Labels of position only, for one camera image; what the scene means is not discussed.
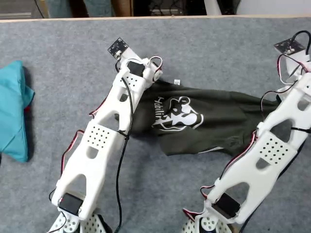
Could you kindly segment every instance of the white plastic bracket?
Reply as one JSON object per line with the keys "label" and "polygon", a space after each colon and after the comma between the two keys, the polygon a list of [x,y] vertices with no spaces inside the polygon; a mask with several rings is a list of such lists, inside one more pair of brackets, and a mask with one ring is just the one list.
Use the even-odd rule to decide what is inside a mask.
{"label": "white plastic bracket", "polygon": [[[290,120],[293,127],[311,128],[311,107],[304,111],[298,109],[298,103],[307,95],[311,96],[311,73],[306,73],[292,88],[287,98],[273,111],[264,122],[258,125],[257,141],[241,159],[231,165],[223,177],[215,182],[215,187],[208,194],[205,202],[206,211],[213,213],[225,223],[242,224],[255,211],[271,192],[280,173],[294,158],[297,150],[305,141],[308,133],[292,130],[288,142],[277,138],[270,130],[285,120]],[[263,159],[268,165],[258,168],[257,162]],[[212,204],[229,188],[240,183],[247,183],[247,198],[234,218],[227,219]]]}
{"label": "white plastic bracket", "polygon": [[[143,92],[157,80],[162,71],[149,59],[140,59],[130,48],[127,48],[120,57],[121,69],[115,77],[111,90],[98,109],[96,116],[87,125],[81,143],[68,159],[61,178],[57,181],[52,203],[58,206],[65,193],[72,193],[69,185],[80,175],[86,178],[86,195],[74,194],[83,200],[79,209],[78,218],[87,220],[96,208],[96,200],[104,185],[107,162],[110,155],[119,150],[128,134],[131,122],[131,108],[128,91],[122,79],[127,83],[132,96],[133,111],[135,111]],[[132,61],[145,66],[143,77],[131,74],[127,64]],[[104,126],[107,119],[119,114],[119,129],[114,131]],[[94,157],[91,152],[97,150]]]}

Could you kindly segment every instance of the black wire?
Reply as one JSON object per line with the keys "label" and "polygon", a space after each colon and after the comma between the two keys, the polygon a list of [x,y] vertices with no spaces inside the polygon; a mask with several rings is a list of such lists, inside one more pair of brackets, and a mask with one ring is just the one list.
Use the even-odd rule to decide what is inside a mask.
{"label": "black wire", "polygon": [[253,213],[247,218],[247,220],[243,223],[241,229],[239,230],[239,233],[242,233],[246,227],[246,225],[248,224],[248,221],[252,218],[254,212],[257,210],[257,208],[253,211]]}
{"label": "black wire", "polygon": [[48,233],[57,232],[57,231],[59,231],[60,229],[62,229],[62,228],[65,226],[65,224],[66,224],[66,222],[67,222],[67,218],[66,218],[65,214],[63,213],[63,211],[62,211],[61,213],[63,214],[63,216],[64,216],[64,218],[65,218],[64,224],[63,224],[62,226],[60,226],[59,228],[57,228],[57,229],[55,229],[55,230],[53,230],[53,231],[50,231],[50,232],[48,232]]}
{"label": "black wire", "polygon": [[293,41],[296,39],[296,37],[299,34],[302,34],[302,33],[306,33],[309,36],[309,41],[308,41],[308,45],[307,45],[307,48],[306,48],[306,55],[308,55],[309,54],[310,45],[311,45],[311,33],[306,31],[306,30],[299,31],[295,35],[293,35],[291,40],[290,40],[290,42],[289,42],[289,46],[291,46]]}
{"label": "black wire", "polygon": [[49,194],[49,200],[50,200],[50,201],[52,201],[51,195],[52,195],[52,193],[53,193],[55,190],[56,190],[56,188],[53,189],[53,190],[50,192],[50,194]]}
{"label": "black wire", "polygon": [[41,14],[41,17],[44,18],[43,14],[42,14],[42,12],[41,12],[41,10],[40,10],[40,7],[38,6],[37,0],[34,0],[34,1],[35,1],[35,5],[36,5],[37,8],[38,8],[38,11],[39,11],[40,14]]}
{"label": "black wire", "polygon": [[118,59],[117,62],[116,62],[116,64],[115,64],[115,69],[116,69],[117,72],[120,71],[120,69],[118,68],[118,63],[119,63],[119,61],[120,61],[120,60]]}
{"label": "black wire", "polygon": [[120,160],[119,160],[117,177],[116,177],[116,194],[117,194],[117,201],[118,201],[118,207],[119,207],[119,224],[118,224],[118,227],[115,230],[115,233],[119,232],[119,230],[121,228],[121,224],[122,224],[122,207],[121,207],[120,195],[119,195],[119,175],[120,175],[121,164],[122,164],[123,157],[124,157],[124,154],[125,154],[125,149],[126,149],[126,146],[127,146],[127,142],[129,140],[129,135],[130,135],[131,129],[132,129],[132,121],[133,121],[133,114],[134,114],[133,113],[134,112],[133,101],[132,101],[132,95],[131,95],[130,88],[128,87],[128,84],[127,84],[127,82],[125,81],[124,78],[122,78],[122,81],[124,82],[124,85],[125,85],[127,93],[128,93],[128,98],[130,99],[131,121],[130,121],[129,130],[128,130],[128,133],[127,133],[127,137],[125,137],[125,142],[124,142],[122,153],[121,153],[121,157],[120,157]]}

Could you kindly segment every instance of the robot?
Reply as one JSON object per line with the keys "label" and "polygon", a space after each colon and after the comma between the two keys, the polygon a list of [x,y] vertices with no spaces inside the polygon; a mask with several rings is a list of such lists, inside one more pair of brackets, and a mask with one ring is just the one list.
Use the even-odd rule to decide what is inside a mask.
{"label": "robot", "polygon": [[[275,91],[279,94],[281,104],[258,124],[249,146],[228,163],[215,183],[201,187],[205,199],[203,211],[196,213],[184,209],[189,220],[181,232],[233,233],[235,230],[232,224],[247,223],[252,213],[271,192],[280,174],[295,158],[310,133],[311,121],[308,120],[311,114],[311,63],[308,55],[310,46],[305,50],[293,37],[276,44],[275,47],[286,58],[287,71],[291,76],[284,88]],[[112,232],[103,218],[94,213],[97,198],[104,185],[107,162],[110,155],[123,145],[122,160],[134,111],[144,90],[162,75],[162,59],[157,56],[150,59],[139,58],[121,38],[108,51],[117,59],[118,74],[104,102],[90,113],[94,118],[88,123],[85,132],[77,132],[82,133],[83,137],[66,166],[65,154],[63,155],[61,177],[51,198],[60,215],[48,233]],[[154,63],[153,59],[160,60],[160,64]],[[197,119],[196,113],[187,109],[185,101],[182,105],[184,112],[192,113]],[[304,110],[298,108],[300,102],[305,103]],[[115,113],[119,114],[117,131],[104,126],[106,120]],[[284,142],[276,137],[271,129],[287,119],[292,121],[293,126],[289,141]],[[155,124],[162,124],[165,127],[165,122],[159,121]],[[71,149],[76,136],[66,152]],[[258,166],[259,162],[264,162],[264,166]],[[86,178],[85,196],[69,189],[70,183],[79,175]],[[242,204],[226,193],[226,190],[240,183],[249,185],[247,197]],[[205,189],[210,189],[210,192],[206,194]]]}

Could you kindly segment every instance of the cable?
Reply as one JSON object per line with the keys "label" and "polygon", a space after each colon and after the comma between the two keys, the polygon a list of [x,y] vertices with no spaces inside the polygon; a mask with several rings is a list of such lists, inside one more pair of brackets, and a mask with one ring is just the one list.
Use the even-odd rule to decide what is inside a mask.
{"label": "cable", "polygon": [[50,232],[48,232],[48,233],[57,232],[57,231],[59,231],[60,229],[62,229],[62,228],[65,226],[65,224],[66,224],[66,222],[67,222],[67,218],[66,218],[65,214],[63,213],[63,211],[61,211],[61,213],[63,214],[63,217],[65,218],[64,224],[63,224],[62,226],[60,226],[59,228],[57,228],[57,229],[55,229],[55,230],[52,230],[52,231],[50,231]]}
{"label": "cable", "polygon": [[309,71],[307,70],[307,68],[306,68],[301,62],[295,60],[294,58],[292,58],[292,57],[290,57],[290,56],[288,56],[288,55],[286,55],[286,54],[281,54],[281,55],[277,58],[277,61],[276,61],[276,68],[277,68],[277,74],[278,74],[278,76],[279,76],[279,78],[280,78],[280,80],[281,80],[281,82],[282,82],[283,84],[285,84],[285,85],[292,85],[292,83],[286,83],[286,82],[284,82],[283,79],[282,79],[282,74],[281,74],[281,58],[282,58],[283,56],[285,56],[285,57],[287,57],[287,58],[290,58],[290,59],[293,60],[294,62],[298,63],[298,64],[302,67],[302,69],[304,69],[304,71],[305,71],[306,73],[309,72]]}
{"label": "cable", "polygon": [[284,91],[275,91],[275,90],[270,90],[270,91],[267,91],[266,93],[264,93],[260,99],[260,111],[261,111],[261,114],[262,114],[262,117],[263,119],[265,120],[265,117],[264,117],[264,114],[263,114],[263,100],[264,100],[264,97],[268,94],[268,93],[276,93],[276,94],[283,94],[287,91],[289,91],[296,83],[297,81],[295,81],[293,84],[291,84],[291,86],[289,88],[287,88],[286,90]]}
{"label": "cable", "polygon": [[150,64],[151,60],[152,59],[159,59],[161,62],[160,62],[160,65],[157,67],[157,69],[155,70],[155,74],[162,68],[162,65],[163,65],[163,59],[159,56],[153,56],[149,59],[149,62],[148,62],[148,65]]}
{"label": "cable", "polygon": [[61,166],[60,166],[60,175],[63,174],[64,168],[65,168],[65,156],[66,156],[67,152],[69,152],[72,149],[73,145],[75,144],[75,142],[78,138],[78,133],[84,134],[84,131],[83,130],[77,130],[76,134],[73,137],[73,140],[70,142],[68,148],[63,153],[62,159],[61,159]]}
{"label": "cable", "polygon": [[56,188],[53,189],[53,190],[50,192],[50,194],[49,194],[49,200],[50,200],[50,201],[52,201],[51,195],[52,195],[52,193],[53,193],[55,190],[56,190]]}
{"label": "cable", "polygon": [[302,30],[302,31],[298,31],[297,33],[295,33],[295,35],[292,36],[288,46],[290,48],[290,46],[292,45],[293,41],[296,39],[296,37],[299,35],[299,34],[302,34],[302,33],[306,33],[308,36],[309,36],[309,41],[308,41],[308,45],[307,45],[307,48],[306,48],[306,55],[309,54],[309,49],[310,49],[310,45],[311,45],[311,33],[306,31],[306,30]]}
{"label": "cable", "polygon": [[43,14],[42,14],[42,12],[41,12],[41,10],[40,10],[40,7],[38,6],[37,0],[34,0],[34,1],[35,1],[35,5],[37,6],[38,11],[39,11],[40,14],[41,14],[41,17],[44,18]]}
{"label": "cable", "polygon": [[201,192],[201,194],[203,195],[203,197],[205,197],[205,199],[207,199],[207,194],[205,194],[205,193],[203,192],[203,189],[210,189],[210,188],[213,188],[213,187],[215,187],[214,184],[213,184],[213,185],[210,185],[210,186],[201,186],[200,192]]}
{"label": "cable", "polygon": [[257,208],[253,211],[253,213],[246,219],[246,221],[243,223],[241,229],[239,230],[239,233],[242,233],[246,227],[246,225],[248,224],[248,221],[251,219],[251,217],[253,216],[254,212],[257,210]]}
{"label": "cable", "polygon": [[117,62],[115,63],[115,69],[116,69],[116,71],[117,72],[119,72],[120,71],[120,68],[118,68],[118,63],[119,63],[119,59],[117,60]]}
{"label": "cable", "polygon": [[121,228],[121,225],[122,225],[122,207],[121,207],[121,201],[120,201],[120,195],[119,195],[119,176],[120,176],[121,164],[122,164],[123,157],[124,157],[124,154],[125,154],[125,149],[126,149],[126,146],[127,146],[127,142],[129,140],[129,135],[130,135],[131,129],[132,129],[132,121],[133,121],[133,115],[134,115],[133,101],[132,101],[132,95],[131,95],[130,88],[129,88],[127,82],[125,81],[125,79],[124,78],[121,78],[121,79],[124,82],[124,85],[126,87],[126,90],[127,90],[127,93],[128,93],[128,97],[129,97],[129,100],[130,100],[131,120],[130,120],[130,126],[129,126],[129,130],[128,130],[128,133],[127,133],[127,137],[125,137],[125,142],[124,142],[122,153],[121,153],[121,157],[120,157],[120,160],[119,160],[119,165],[118,165],[118,170],[117,170],[117,177],[116,177],[116,194],[117,194],[117,201],[118,201],[118,207],[119,207],[119,224],[118,224],[118,227],[115,230],[115,233],[119,232],[119,230]]}
{"label": "cable", "polygon": [[105,99],[102,101],[102,103],[101,103],[94,111],[92,111],[92,112],[90,112],[90,113],[88,114],[89,116],[92,116],[93,119],[95,118],[95,113],[97,113],[98,110],[100,109],[100,107],[105,103],[105,101],[106,101],[106,99],[107,99],[107,96],[105,97]]}
{"label": "cable", "polygon": [[256,140],[256,131],[252,132],[252,137],[251,137],[251,141],[248,144],[248,146],[246,147],[246,149],[244,151],[242,151],[240,154],[238,154],[237,156],[235,156],[234,158],[232,158],[229,163],[227,163],[227,165],[225,166],[225,168],[222,171],[222,174],[220,175],[219,179],[221,179],[223,177],[223,175],[225,174],[225,172],[228,170],[228,168],[235,163],[238,159],[240,159],[243,155],[245,155],[245,153],[252,147],[252,145],[254,144],[255,140]]}

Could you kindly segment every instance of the white wire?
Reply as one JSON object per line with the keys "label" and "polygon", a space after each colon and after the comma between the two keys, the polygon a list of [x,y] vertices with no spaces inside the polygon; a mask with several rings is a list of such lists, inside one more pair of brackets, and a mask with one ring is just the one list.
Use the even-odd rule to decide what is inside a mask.
{"label": "white wire", "polygon": [[287,83],[285,81],[283,81],[282,79],[282,72],[281,72],[281,58],[279,59],[278,63],[277,63],[277,70],[278,70],[278,75],[280,77],[280,81],[284,84],[284,85],[293,85],[294,83]]}
{"label": "white wire", "polygon": [[155,70],[155,73],[158,71],[158,70],[160,70],[161,68],[162,68],[162,65],[163,65],[163,59],[161,58],[161,57],[159,57],[159,56],[153,56],[153,57],[151,57],[150,59],[149,59],[149,62],[148,62],[148,64],[150,64],[150,62],[151,62],[151,60],[152,59],[155,59],[155,58],[157,58],[157,59],[160,59],[160,65],[157,67],[157,69]]}

